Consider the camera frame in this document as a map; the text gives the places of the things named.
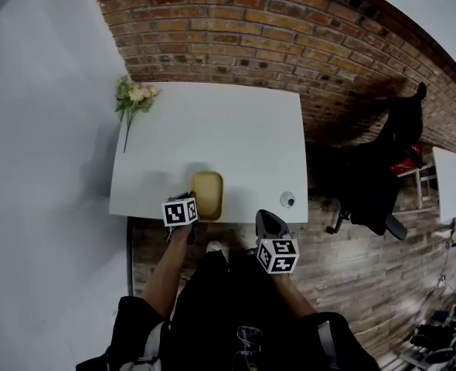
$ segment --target white table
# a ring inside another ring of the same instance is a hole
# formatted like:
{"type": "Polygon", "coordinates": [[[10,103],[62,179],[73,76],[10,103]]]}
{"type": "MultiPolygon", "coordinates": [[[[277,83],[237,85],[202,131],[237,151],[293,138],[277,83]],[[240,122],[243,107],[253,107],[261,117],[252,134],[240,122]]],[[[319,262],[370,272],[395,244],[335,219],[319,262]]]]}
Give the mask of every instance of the white table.
{"type": "Polygon", "coordinates": [[[267,209],[308,221],[304,129],[298,94],[214,83],[155,83],[161,94],[131,126],[121,125],[110,213],[162,219],[161,204],[190,188],[195,172],[223,177],[217,222],[255,223],[267,209]],[[295,204],[281,205],[283,192],[295,204]]]}
{"type": "Polygon", "coordinates": [[[399,174],[405,176],[415,174],[415,183],[417,184],[417,209],[403,210],[395,212],[395,215],[408,213],[429,212],[437,209],[435,207],[424,207],[424,202],[431,199],[430,193],[426,196],[422,193],[422,182],[428,182],[432,179],[437,180],[437,190],[439,197],[439,217],[441,222],[447,222],[456,217],[456,154],[442,148],[433,147],[434,164],[426,165],[421,169],[412,169],[399,174]],[[433,175],[423,175],[429,168],[436,168],[433,175]]]}

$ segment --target sleeve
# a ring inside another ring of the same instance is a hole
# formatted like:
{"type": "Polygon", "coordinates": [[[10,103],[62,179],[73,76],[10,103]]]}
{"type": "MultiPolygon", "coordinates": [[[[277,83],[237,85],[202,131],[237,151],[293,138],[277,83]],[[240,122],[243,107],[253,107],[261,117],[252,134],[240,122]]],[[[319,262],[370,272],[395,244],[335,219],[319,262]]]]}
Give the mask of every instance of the sleeve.
{"type": "Polygon", "coordinates": [[[123,297],[108,349],[111,371],[118,371],[125,363],[143,356],[150,332],[163,321],[164,318],[144,299],[123,297]]]}
{"type": "Polygon", "coordinates": [[[330,361],[318,332],[318,327],[326,322],[329,322],[335,359],[340,369],[379,371],[376,360],[359,344],[346,319],[331,312],[315,313],[296,321],[296,357],[300,359],[300,364],[321,363],[329,369],[330,361]],[[309,353],[312,353],[312,359],[303,358],[309,353]]]}

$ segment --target brick wall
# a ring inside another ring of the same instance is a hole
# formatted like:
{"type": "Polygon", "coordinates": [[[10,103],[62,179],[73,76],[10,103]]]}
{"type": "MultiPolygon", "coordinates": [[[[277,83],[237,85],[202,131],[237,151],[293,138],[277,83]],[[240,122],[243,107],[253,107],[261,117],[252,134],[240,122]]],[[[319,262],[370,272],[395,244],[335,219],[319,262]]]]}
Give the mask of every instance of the brick wall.
{"type": "Polygon", "coordinates": [[[456,63],[384,0],[98,0],[136,81],[301,95],[306,141],[375,138],[375,96],[427,84],[423,140],[456,151],[456,63]]]}

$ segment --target yellow tray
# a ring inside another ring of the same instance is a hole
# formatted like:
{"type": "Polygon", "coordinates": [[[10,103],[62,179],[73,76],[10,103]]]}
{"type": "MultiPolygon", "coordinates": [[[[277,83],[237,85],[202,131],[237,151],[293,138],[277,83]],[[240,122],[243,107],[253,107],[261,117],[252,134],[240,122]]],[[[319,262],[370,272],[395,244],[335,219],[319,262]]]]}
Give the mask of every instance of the yellow tray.
{"type": "Polygon", "coordinates": [[[223,178],[218,172],[197,172],[190,179],[195,193],[197,212],[202,221],[216,221],[223,206],[223,178]]]}

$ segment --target black pants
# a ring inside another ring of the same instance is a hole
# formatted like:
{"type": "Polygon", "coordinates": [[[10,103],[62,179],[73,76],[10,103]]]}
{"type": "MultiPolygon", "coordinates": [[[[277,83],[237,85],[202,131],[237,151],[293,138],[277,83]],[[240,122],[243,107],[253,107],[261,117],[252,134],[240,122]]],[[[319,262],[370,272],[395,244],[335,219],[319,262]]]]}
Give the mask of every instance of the black pants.
{"type": "Polygon", "coordinates": [[[268,342],[294,316],[255,256],[230,266],[221,251],[207,253],[176,303],[172,320],[168,369],[230,369],[241,350],[237,329],[259,328],[268,342]]]}

